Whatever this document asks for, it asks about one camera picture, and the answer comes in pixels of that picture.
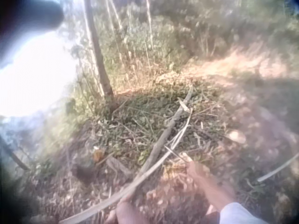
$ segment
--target person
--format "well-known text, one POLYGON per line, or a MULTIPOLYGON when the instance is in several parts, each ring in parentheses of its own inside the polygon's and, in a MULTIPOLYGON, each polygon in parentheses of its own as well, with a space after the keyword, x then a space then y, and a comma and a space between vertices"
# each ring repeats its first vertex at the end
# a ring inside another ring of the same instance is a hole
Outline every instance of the person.
MULTIPOLYGON (((187 173, 204 191, 209 203, 220 212, 220 224, 267 224, 239 204, 232 190, 220 186, 212 175, 205 172, 202 164, 190 162, 187 165, 187 173)), ((116 216, 118 224, 149 224, 149 221, 128 202, 118 204, 116 216)))

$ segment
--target hand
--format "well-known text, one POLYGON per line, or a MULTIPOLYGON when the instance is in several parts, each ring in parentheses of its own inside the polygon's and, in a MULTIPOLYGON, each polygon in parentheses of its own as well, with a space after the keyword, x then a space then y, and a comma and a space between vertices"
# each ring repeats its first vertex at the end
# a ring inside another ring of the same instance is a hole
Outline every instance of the hand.
POLYGON ((199 162, 189 162, 187 164, 187 174, 194 180, 207 177, 209 168, 200 164, 199 162))

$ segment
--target dirt ground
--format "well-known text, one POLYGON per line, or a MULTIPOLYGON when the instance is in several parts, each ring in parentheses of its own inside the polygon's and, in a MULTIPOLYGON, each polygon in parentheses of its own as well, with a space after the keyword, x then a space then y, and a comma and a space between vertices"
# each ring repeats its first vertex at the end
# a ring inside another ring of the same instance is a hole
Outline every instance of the dirt ground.
MULTIPOLYGON (((294 216, 297 161, 277 175, 257 181, 295 155, 295 133, 299 131, 298 80, 285 76, 287 68, 278 59, 270 63, 267 58, 233 51, 224 60, 190 62, 181 74, 160 76, 156 80, 157 95, 142 98, 145 91, 138 90, 117 96, 124 106, 111 120, 86 122, 51 159, 49 169, 40 166, 29 175, 23 192, 38 204, 36 214, 62 220, 123 189, 147 158, 165 121, 178 109, 178 97, 184 98, 192 83, 196 91, 188 107, 193 114, 176 151, 187 153, 230 183, 238 201, 254 215, 269 223, 282 223, 294 216), (163 103, 152 105, 154 100, 163 103), (243 133, 246 141, 227 138, 232 129, 243 133), (129 174, 107 164, 108 155, 123 164, 129 174)), ((184 125, 186 117, 183 114, 177 121, 169 139, 184 125)), ((206 216, 207 200, 188 181, 181 161, 174 156, 141 184, 133 203, 151 223, 219 221, 217 213, 206 216)), ((114 208, 110 206, 85 223, 104 223, 114 208)))

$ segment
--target thin tree trunk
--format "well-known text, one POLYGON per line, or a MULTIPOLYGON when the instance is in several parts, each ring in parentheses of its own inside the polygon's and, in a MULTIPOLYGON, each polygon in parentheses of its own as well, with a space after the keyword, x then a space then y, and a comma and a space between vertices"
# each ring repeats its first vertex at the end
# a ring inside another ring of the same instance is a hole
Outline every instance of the thin tree trunk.
POLYGON ((19 165, 23 170, 29 170, 29 168, 13 153, 12 149, 6 144, 6 142, 0 137, 0 150, 5 151, 13 161, 19 165))
POLYGON ((111 103, 114 100, 114 95, 103 63, 103 55, 100 49, 99 39, 94 25, 94 20, 93 20, 93 10, 91 6, 91 1, 84 0, 84 6, 85 6, 85 16, 87 20, 87 25, 88 25, 89 32, 91 34, 91 41, 93 44, 93 50, 96 58, 96 64, 99 71, 100 84, 104 92, 105 100, 111 103))

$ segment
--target tree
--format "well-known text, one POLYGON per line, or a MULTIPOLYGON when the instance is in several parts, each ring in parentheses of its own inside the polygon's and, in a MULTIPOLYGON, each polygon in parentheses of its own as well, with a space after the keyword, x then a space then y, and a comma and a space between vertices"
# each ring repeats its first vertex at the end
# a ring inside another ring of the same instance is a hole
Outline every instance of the tree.
POLYGON ((112 106, 112 103, 114 102, 114 94, 103 63, 103 55, 101 52, 99 39, 94 25, 94 20, 93 20, 93 10, 91 6, 91 0, 84 0, 84 7, 85 7, 85 19, 87 21, 87 26, 88 26, 87 29, 89 30, 90 33, 90 38, 93 45, 97 69, 99 72, 100 85, 102 87, 106 102, 108 102, 110 106, 112 106))
POLYGON ((5 151, 13 161, 19 165, 23 170, 29 170, 29 168, 13 153, 12 149, 6 144, 6 142, 0 136, 0 150, 5 151))

